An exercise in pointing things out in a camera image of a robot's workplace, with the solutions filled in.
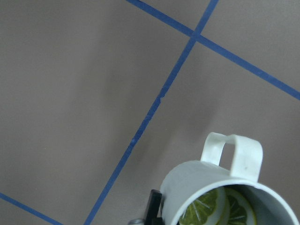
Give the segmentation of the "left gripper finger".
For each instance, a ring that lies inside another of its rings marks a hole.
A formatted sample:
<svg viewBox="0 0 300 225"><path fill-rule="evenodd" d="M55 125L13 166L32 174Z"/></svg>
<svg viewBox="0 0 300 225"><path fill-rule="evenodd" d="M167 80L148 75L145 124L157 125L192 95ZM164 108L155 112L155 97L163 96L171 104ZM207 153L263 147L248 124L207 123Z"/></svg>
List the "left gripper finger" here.
<svg viewBox="0 0 300 225"><path fill-rule="evenodd" d="M163 219L158 217L158 211L162 201L162 194L158 190L152 189L148 199L144 224L145 225L162 225Z"/></svg>

